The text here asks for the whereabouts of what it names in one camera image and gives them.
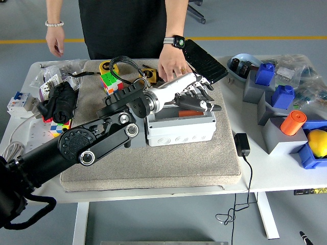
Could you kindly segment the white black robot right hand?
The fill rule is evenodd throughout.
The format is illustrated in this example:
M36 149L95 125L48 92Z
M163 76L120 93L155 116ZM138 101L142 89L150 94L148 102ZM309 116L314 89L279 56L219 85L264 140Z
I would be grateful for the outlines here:
M299 232L301 238L303 239L305 245L312 245L312 242L308 239L308 237L304 234L303 231Z

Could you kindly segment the person's left hand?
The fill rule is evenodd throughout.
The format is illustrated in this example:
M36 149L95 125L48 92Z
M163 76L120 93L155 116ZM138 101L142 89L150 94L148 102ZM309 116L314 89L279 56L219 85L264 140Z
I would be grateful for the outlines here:
M170 82L174 78L192 72L188 66L183 51L171 44L164 44L159 56L158 74L165 81Z

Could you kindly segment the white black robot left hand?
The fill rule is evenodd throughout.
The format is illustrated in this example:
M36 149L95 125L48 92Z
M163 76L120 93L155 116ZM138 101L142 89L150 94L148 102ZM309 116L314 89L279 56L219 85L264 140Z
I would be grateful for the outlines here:
M154 113L163 109L164 104L174 101L175 105L200 112L220 111L221 106L211 103L213 100L203 86L213 90L210 82L202 75L186 73L166 82L158 88L150 87L144 91L150 110Z

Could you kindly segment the person's right hand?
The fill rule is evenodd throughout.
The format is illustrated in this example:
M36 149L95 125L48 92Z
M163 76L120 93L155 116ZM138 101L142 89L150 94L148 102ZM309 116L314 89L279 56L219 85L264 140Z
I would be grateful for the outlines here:
M64 39L65 33L62 26L48 27L46 42L50 52L58 58L61 58L64 53Z

